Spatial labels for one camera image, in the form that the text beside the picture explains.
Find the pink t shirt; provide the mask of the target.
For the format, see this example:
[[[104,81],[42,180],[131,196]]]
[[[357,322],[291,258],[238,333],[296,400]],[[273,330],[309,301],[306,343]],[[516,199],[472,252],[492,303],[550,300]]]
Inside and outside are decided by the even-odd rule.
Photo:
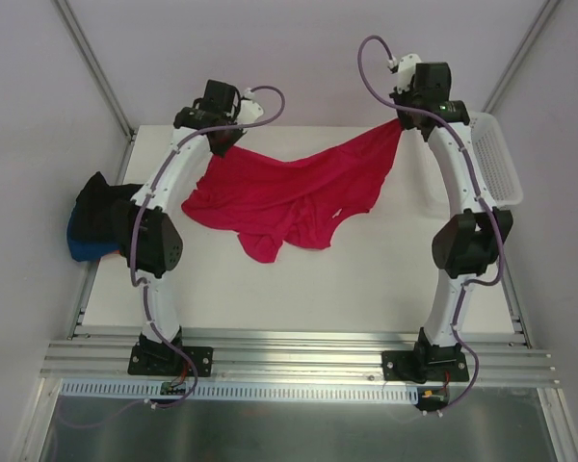
[[[373,209],[401,135],[391,120],[291,162],[234,147],[209,162],[181,210],[203,226],[236,233],[261,264],[274,262],[284,244],[324,250],[344,220]]]

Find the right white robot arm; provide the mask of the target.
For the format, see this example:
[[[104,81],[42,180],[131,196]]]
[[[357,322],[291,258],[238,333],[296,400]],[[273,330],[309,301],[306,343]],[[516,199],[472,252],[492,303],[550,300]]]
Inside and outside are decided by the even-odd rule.
[[[409,54],[392,65],[391,93],[399,121],[415,129],[432,151],[447,193],[450,217],[433,237],[438,280],[432,310],[411,351],[396,354],[393,372],[424,383],[447,376],[465,381],[467,346],[460,341],[464,310],[474,287],[494,263],[503,263],[503,243],[512,215],[501,210],[486,185],[474,153],[470,115],[450,98],[452,73],[446,63],[425,63]]]

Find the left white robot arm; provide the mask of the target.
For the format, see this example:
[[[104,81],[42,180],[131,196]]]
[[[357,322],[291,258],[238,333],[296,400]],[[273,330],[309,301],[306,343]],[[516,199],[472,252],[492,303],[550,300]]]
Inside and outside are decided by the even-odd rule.
[[[136,356],[149,359],[161,373],[176,372],[183,361],[181,325],[165,288],[183,247],[171,211],[197,164],[210,155],[224,155],[243,136],[235,127],[241,105],[236,87],[209,80],[203,96],[175,116],[163,162],[137,192],[111,207],[119,253],[142,295],[144,325]]]

